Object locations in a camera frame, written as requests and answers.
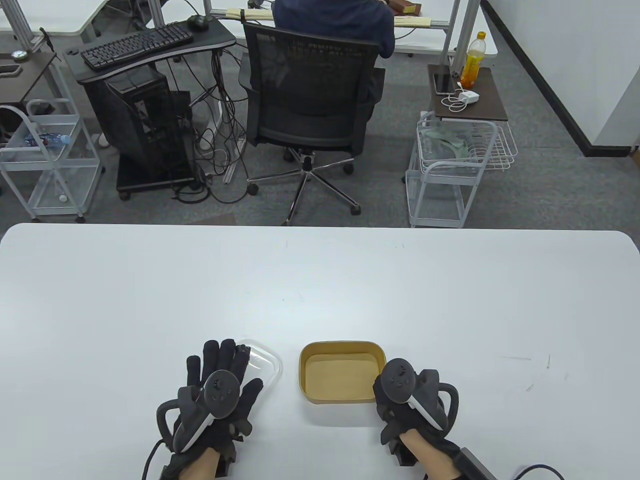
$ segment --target wrist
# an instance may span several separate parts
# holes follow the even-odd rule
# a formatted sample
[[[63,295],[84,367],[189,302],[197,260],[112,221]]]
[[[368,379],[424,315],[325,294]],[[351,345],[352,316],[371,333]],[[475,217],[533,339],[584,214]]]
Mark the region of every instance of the wrist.
[[[200,457],[185,468],[178,476],[179,480],[213,480],[220,461],[220,453],[206,448]]]
[[[400,440],[418,459],[429,480],[454,480],[462,476],[452,458],[427,442],[416,429],[401,433]]]

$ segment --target phone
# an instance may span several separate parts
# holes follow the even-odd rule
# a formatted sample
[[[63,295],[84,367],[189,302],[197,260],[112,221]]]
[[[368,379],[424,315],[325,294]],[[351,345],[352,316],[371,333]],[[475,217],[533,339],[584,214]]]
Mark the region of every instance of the phone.
[[[2,77],[16,77],[22,72],[22,65],[16,65],[15,63],[7,63],[0,65],[0,78]]]
[[[436,95],[447,96],[456,91],[450,74],[433,74]]]

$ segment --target human hand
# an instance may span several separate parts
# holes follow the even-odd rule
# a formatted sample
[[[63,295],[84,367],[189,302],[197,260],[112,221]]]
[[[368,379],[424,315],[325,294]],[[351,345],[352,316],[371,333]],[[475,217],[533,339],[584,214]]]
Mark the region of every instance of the human hand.
[[[415,429],[429,444],[449,456],[454,456],[460,451],[460,447],[445,439],[452,425],[447,431],[436,430],[417,410],[408,404],[393,402],[382,388],[380,375],[373,384],[373,393],[376,397],[378,415],[387,423],[380,433],[381,444],[386,445],[409,430]]]
[[[242,384],[249,364],[250,348],[238,345],[232,339],[224,340],[220,345],[216,340],[209,340],[202,351],[202,375],[200,375],[200,357],[192,355],[187,358],[187,386],[201,388],[209,376],[218,370],[230,371]],[[243,441],[243,435],[252,432],[248,420],[249,412],[262,390],[262,380],[255,378],[247,383],[238,400],[235,410],[223,419],[216,419],[205,428],[194,444],[183,453],[174,453],[169,465],[163,470],[163,480],[177,478],[180,472],[196,461],[211,448],[220,453],[227,464],[236,460],[236,448],[233,440]],[[181,418],[175,422],[174,434],[180,425]]]

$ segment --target computer tower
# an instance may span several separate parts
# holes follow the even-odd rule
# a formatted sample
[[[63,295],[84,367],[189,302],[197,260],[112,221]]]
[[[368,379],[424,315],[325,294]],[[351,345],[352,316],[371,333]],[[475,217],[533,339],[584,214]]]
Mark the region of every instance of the computer tower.
[[[177,92],[169,90],[164,75],[145,65],[87,83],[84,89],[106,139],[120,151],[119,191],[193,181]]]

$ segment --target black baseboard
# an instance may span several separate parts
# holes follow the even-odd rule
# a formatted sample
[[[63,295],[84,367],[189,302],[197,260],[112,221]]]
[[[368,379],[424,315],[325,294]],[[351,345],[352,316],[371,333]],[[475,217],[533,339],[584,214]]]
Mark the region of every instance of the black baseboard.
[[[496,11],[489,4],[487,0],[481,0],[481,6],[487,16],[495,24],[498,31],[506,40],[507,44],[518,58],[524,69],[527,71],[533,82],[536,84],[544,98],[547,100],[551,108],[556,112],[556,115],[563,123],[564,128],[567,129],[569,135],[573,138],[574,142],[582,150],[585,157],[626,157],[631,151],[631,147],[615,147],[607,145],[592,145],[587,139],[582,129],[575,122],[569,111],[565,108],[563,103],[554,93],[553,89],[549,86],[542,74],[538,71],[533,62],[529,59],[524,50],[518,45],[518,42],[500,19]]]

